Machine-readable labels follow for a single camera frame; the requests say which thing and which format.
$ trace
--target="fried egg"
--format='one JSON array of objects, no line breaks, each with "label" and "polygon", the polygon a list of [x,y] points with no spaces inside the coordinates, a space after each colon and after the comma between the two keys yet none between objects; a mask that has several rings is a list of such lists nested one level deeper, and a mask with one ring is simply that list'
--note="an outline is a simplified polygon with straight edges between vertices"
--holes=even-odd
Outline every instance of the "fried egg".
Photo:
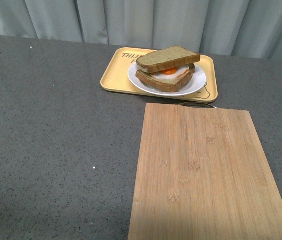
[{"label": "fried egg", "polygon": [[166,81],[180,79],[184,77],[188,73],[188,71],[189,71],[189,66],[182,65],[182,66],[174,67],[174,68],[163,70],[163,71],[153,72],[151,73],[151,76],[160,81],[166,82]]}]

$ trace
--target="bamboo cutting board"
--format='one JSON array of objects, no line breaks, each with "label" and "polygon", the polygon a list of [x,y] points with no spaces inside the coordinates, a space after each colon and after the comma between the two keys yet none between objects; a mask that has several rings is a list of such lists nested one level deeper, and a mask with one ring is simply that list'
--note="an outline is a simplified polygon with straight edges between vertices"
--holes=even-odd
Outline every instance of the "bamboo cutting board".
[{"label": "bamboo cutting board", "polygon": [[282,240],[282,199],[247,111],[146,105],[129,240]]}]

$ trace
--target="egg white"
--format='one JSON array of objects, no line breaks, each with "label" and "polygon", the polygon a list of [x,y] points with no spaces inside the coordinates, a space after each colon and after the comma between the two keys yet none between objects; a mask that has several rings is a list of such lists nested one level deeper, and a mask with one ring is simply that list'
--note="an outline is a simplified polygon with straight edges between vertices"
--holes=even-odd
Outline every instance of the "egg white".
[{"label": "egg white", "polygon": [[189,66],[182,65],[176,68],[176,72],[174,74],[165,75],[158,71],[158,72],[151,73],[151,76],[160,81],[166,82],[166,81],[173,81],[173,80],[183,78],[188,73],[188,71],[189,71]]}]

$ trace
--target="white plate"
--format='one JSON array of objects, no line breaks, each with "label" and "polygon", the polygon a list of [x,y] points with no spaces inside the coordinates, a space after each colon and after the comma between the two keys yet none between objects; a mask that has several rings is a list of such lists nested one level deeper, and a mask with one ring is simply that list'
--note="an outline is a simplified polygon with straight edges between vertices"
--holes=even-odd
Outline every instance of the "white plate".
[{"label": "white plate", "polygon": [[137,71],[137,65],[136,62],[134,62],[128,69],[127,75],[131,81],[131,83],[136,86],[138,89],[141,89],[147,93],[158,95],[158,96],[183,96],[187,94],[192,94],[200,90],[204,84],[206,83],[206,75],[204,71],[199,67],[195,65],[195,72],[193,73],[192,78],[190,81],[182,87],[177,92],[164,92],[159,91],[158,89],[155,89],[153,87],[147,86],[143,84],[136,76],[135,73]]}]

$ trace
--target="yellow tray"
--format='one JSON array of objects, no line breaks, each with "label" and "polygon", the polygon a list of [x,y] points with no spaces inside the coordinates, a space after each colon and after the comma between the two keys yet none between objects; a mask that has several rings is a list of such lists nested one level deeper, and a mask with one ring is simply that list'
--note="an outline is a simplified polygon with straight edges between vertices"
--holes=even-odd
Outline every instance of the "yellow tray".
[{"label": "yellow tray", "polygon": [[109,66],[107,67],[102,79],[101,86],[107,91],[135,94],[144,96],[153,96],[160,98],[179,99],[192,102],[211,103],[217,97],[217,87],[214,72],[213,60],[208,56],[201,55],[201,60],[195,65],[199,66],[206,75],[206,84],[203,88],[195,93],[184,96],[158,96],[144,92],[135,87],[127,76],[127,70],[134,63],[138,57],[154,50],[123,47],[118,49]]}]

